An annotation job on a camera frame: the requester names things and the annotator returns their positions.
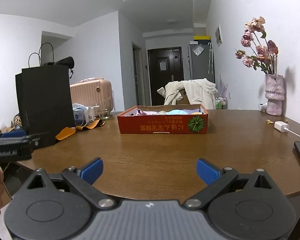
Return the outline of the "grey refrigerator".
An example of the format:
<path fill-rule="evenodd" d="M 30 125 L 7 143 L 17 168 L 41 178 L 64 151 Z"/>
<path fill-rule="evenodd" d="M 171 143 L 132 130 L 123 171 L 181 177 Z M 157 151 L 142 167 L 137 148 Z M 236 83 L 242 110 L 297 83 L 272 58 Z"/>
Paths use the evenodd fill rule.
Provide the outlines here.
<path fill-rule="evenodd" d="M 215 83 L 212 43 L 188 45 L 190 79 L 207 79 Z"/>

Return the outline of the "red cardboard pumpkin box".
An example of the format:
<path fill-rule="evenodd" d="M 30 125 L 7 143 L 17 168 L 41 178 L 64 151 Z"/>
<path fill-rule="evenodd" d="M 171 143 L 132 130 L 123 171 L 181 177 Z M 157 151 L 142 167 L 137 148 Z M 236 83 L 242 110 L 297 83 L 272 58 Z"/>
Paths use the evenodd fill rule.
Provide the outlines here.
<path fill-rule="evenodd" d="M 136 109 L 149 111 L 149 115 L 136 115 Z M 189 115 L 156 115 L 159 111 L 174 109 L 195 109 L 200 112 Z M 207 133 L 208 112 L 201 104 L 134 106 L 117 116 L 122 134 L 205 134 Z"/>

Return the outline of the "small white box by vase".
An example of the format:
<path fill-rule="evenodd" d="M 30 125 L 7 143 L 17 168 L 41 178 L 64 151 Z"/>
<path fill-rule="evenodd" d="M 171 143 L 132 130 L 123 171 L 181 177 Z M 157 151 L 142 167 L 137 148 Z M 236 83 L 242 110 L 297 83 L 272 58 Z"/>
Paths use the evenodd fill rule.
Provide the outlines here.
<path fill-rule="evenodd" d="M 258 110 L 261 112 L 265 112 L 267 110 L 267 103 L 261 103 L 258 105 Z"/>

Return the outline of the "dried pink rose bouquet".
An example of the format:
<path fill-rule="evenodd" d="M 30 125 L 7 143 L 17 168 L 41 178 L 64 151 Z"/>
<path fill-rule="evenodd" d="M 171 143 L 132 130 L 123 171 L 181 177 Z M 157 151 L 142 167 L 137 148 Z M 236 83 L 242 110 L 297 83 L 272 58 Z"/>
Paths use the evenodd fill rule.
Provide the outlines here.
<path fill-rule="evenodd" d="M 251 54 L 241 49 L 235 52 L 235 57 L 242 60 L 247 68 L 259 69 L 264 74 L 276 75 L 279 48 L 273 40 L 267 39 L 265 23 L 266 20 L 260 16 L 253 17 L 244 25 L 241 45 L 251 51 Z"/>

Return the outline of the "purple satin scrunchie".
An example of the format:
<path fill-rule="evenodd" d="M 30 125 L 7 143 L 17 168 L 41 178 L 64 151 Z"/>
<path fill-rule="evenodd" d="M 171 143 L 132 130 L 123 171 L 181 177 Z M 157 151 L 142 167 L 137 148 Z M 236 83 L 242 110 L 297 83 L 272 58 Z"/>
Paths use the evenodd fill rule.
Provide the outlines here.
<path fill-rule="evenodd" d="M 143 110 L 137 108 L 136 115 L 149 115 L 149 111 L 143 111 Z"/>

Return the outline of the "black paper shopping bag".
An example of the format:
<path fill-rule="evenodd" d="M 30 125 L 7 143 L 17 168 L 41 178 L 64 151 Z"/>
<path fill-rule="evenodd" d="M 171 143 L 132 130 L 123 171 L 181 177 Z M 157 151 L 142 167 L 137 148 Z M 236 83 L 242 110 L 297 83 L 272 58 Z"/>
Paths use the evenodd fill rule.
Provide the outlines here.
<path fill-rule="evenodd" d="M 74 59 L 69 56 L 23 68 L 15 76 L 22 128 L 27 135 L 40 135 L 39 148 L 55 144 L 64 128 L 75 126 L 69 81 L 74 66 Z"/>

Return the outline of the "iridescent mesh bath ball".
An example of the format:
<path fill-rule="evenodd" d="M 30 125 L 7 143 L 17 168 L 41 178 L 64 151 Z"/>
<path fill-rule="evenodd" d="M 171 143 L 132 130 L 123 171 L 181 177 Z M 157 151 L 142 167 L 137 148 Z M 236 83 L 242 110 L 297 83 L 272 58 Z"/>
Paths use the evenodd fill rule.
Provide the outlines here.
<path fill-rule="evenodd" d="M 168 113 L 166 111 L 159 111 L 156 115 L 168 115 Z"/>

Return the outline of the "beige jacket on chair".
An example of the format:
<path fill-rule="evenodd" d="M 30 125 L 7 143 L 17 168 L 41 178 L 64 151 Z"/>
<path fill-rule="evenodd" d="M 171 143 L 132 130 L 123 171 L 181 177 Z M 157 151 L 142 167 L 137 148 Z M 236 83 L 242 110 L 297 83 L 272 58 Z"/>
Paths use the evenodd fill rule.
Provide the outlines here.
<path fill-rule="evenodd" d="M 182 90 L 185 90 L 189 104 L 201 104 L 206 109 L 215 109 L 218 90 L 216 84 L 208 79 L 195 79 L 169 82 L 165 87 L 157 90 L 157 94 L 164 97 L 164 105 L 176 105 L 183 99 Z"/>

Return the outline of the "yellow box on refrigerator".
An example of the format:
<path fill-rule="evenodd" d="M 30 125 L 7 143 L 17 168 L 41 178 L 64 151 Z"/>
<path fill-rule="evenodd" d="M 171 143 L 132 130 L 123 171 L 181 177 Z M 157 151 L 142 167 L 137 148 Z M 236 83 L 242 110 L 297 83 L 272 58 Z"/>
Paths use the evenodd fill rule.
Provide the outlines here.
<path fill-rule="evenodd" d="M 193 39 L 195 41 L 199 41 L 199 40 L 211 40 L 211 37 L 210 36 L 200 36 L 200 35 L 195 35 L 193 37 Z"/>

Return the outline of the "light blue fluffy puff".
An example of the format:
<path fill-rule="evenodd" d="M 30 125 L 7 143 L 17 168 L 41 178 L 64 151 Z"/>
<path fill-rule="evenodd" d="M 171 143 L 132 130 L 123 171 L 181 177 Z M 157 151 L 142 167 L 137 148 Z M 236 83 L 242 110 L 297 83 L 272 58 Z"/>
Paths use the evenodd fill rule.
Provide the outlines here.
<path fill-rule="evenodd" d="M 186 109 L 174 109 L 167 112 L 168 115 L 189 115 L 190 112 Z"/>

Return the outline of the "white power adapter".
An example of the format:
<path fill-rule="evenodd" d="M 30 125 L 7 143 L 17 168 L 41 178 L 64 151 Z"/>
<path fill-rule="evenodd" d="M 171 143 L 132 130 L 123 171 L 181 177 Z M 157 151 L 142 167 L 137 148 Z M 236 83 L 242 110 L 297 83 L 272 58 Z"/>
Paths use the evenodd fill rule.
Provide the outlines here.
<path fill-rule="evenodd" d="M 280 132 L 288 132 L 289 124 L 282 121 L 276 121 L 274 122 L 274 128 Z"/>

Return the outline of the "pink hard-shell suitcase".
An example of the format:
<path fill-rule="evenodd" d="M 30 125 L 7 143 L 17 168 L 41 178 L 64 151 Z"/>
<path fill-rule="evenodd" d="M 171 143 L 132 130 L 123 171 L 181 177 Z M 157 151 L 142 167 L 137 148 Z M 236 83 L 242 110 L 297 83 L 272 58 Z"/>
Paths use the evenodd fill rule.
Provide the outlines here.
<path fill-rule="evenodd" d="M 113 98 L 110 81 L 96 77 L 70 85 L 70 93 L 72 103 L 93 107 L 97 116 L 99 116 L 98 109 L 100 102 L 110 96 Z"/>

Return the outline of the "dark entrance door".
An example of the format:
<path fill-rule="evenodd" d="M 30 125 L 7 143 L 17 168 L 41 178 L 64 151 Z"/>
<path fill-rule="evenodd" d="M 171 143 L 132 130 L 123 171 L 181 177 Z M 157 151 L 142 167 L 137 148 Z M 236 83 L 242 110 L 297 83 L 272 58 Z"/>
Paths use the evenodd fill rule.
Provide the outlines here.
<path fill-rule="evenodd" d="M 148 52 L 151 102 L 153 106 L 163 105 L 165 96 L 157 90 L 172 81 L 183 81 L 183 58 L 181 47 L 150 49 Z"/>

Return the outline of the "clear glass vase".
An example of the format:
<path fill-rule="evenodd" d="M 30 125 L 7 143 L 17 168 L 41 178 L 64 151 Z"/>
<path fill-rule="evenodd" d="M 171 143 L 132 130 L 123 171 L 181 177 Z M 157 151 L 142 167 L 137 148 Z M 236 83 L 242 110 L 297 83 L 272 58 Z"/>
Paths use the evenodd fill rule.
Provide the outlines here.
<path fill-rule="evenodd" d="M 110 113 L 113 110 L 113 98 L 110 96 L 104 99 L 99 104 L 98 114 L 102 120 L 108 120 Z"/>

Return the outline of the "purple linen drawstring pouch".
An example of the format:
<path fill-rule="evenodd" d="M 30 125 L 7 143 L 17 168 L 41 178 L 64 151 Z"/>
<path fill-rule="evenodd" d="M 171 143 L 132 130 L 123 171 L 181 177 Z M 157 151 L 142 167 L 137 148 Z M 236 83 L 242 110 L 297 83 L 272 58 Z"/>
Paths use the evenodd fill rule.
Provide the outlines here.
<path fill-rule="evenodd" d="M 187 113 L 192 114 L 192 113 L 195 113 L 195 112 L 200 112 L 200 108 L 187 109 L 186 111 L 187 111 Z"/>

